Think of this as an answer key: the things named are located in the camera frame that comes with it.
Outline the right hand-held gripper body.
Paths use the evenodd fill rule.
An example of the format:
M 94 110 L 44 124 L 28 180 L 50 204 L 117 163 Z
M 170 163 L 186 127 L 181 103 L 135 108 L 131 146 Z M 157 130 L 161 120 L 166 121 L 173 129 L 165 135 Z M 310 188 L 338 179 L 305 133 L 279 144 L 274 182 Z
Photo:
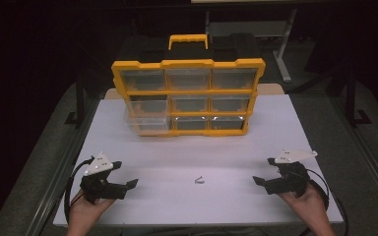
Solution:
M 318 153 L 315 150 L 284 149 L 276 159 L 276 166 L 281 174 L 280 178 L 267 180 L 265 189 L 269 195 L 295 192 L 301 197 L 307 188 L 310 180 L 305 166 L 301 160 L 315 157 Z

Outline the aluminium rail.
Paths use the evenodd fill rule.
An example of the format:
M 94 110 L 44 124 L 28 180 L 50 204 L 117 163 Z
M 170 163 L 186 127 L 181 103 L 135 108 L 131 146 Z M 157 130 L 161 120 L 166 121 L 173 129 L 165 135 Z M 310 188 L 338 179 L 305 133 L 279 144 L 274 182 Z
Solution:
M 340 116 L 342 123 L 345 125 L 346 130 L 351 135 L 353 141 L 356 143 L 361 155 L 363 156 L 367 168 L 372 175 L 372 178 L 378 186 L 378 161 L 375 154 L 369 148 L 367 142 L 362 137 L 358 130 L 359 125 L 370 125 L 371 120 L 368 118 L 363 110 L 357 110 L 358 116 L 354 117 L 355 113 L 351 113 L 351 117 L 348 117 L 348 109 L 344 108 L 342 103 L 335 97 L 329 98 L 336 113 Z
M 40 236 L 52 213 L 62 204 L 69 176 L 76 166 L 98 104 L 98 99 L 85 98 L 85 119 L 79 129 L 65 123 L 69 113 L 76 111 L 76 98 L 71 107 L 57 106 L 60 111 L 54 113 L 55 118 L 51 118 L 44 129 L 43 138 L 33 152 L 34 164 L 30 167 L 38 186 L 38 204 L 25 236 Z

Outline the clear plastic drawer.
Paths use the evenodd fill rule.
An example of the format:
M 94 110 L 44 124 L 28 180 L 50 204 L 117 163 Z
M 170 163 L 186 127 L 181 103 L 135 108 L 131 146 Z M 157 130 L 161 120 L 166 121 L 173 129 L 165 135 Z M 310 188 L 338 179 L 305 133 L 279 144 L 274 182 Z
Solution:
M 130 101 L 124 121 L 140 136 L 158 136 L 169 131 L 169 110 L 166 100 Z

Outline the black metal stand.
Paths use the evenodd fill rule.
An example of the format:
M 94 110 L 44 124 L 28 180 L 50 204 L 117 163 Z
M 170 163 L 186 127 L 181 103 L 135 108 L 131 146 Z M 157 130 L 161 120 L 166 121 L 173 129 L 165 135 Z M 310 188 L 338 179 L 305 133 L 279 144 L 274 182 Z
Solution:
M 74 125 L 76 129 L 79 129 L 85 119 L 85 88 L 82 79 L 76 81 L 76 111 L 70 112 L 65 120 L 67 125 Z
M 371 124 L 371 120 L 363 110 L 355 109 L 356 77 L 353 69 L 349 69 L 346 77 L 346 120 L 355 128 L 360 124 Z

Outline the yellow black drawer organizer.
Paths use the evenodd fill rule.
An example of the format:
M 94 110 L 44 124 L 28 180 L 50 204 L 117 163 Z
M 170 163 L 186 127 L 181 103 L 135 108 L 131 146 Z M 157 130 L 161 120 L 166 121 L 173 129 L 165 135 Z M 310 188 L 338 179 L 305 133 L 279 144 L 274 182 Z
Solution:
M 168 102 L 169 131 L 159 136 L 246 134 L 265 69 L 250 33 L 129 36 L 111 66 L 125 110 L 130 101 Z

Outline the person's left hand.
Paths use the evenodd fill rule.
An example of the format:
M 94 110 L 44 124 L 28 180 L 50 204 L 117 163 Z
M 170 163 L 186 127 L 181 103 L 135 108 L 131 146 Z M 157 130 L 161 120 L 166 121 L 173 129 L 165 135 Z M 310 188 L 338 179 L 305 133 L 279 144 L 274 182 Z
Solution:
M 96 200 L 93 204 L 80 190 L 71 202 L 69 224 L 66 236 L 87 236 L 99 221 L 102 214 L 115 203 L 115 200 Z

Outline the white metal desk frame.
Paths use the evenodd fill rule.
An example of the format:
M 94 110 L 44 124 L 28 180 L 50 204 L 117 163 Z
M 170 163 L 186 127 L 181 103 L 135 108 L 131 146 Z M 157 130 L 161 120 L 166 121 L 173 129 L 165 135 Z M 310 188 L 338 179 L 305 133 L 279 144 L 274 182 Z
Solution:
M 293 27 L 297 10 L 289 11 L 283 21 L 251 21 L 251 22 L 214 22 L 211 13 L 206 13 L 205 33 L 209 36 L 224 36 L 237 32 L 250 32 L 256 37 L 277 37 L 281 40 L 279 47 L 273 51 L 275 62 L 285 83 L 291 82 L 288 69 L 284 62 L 284 51 Z

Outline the person's right hand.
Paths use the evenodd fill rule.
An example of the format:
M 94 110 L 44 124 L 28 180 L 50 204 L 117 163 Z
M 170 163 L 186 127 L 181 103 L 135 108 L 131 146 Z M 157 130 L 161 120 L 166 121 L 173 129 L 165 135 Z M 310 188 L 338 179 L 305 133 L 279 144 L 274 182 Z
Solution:
M 282 193 L 279 197 L 315 236 L 337 236 L 329 221 L 323 199 L 315 187 L 308 185 L 301 197 L 296 197 L 294 193 Z

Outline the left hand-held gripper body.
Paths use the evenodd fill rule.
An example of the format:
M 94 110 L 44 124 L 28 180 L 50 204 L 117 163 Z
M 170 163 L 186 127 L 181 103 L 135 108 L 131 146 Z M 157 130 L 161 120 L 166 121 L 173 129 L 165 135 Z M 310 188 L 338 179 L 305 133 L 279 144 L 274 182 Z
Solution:
M 93 204 L 98 199 L 125 198 L 125 185 L 109 183 L 107 180 L 113 170 L 117 169 L 112 169 L 112 161 L 103 152 L 93 158 L 80 184 L 88 202 Z

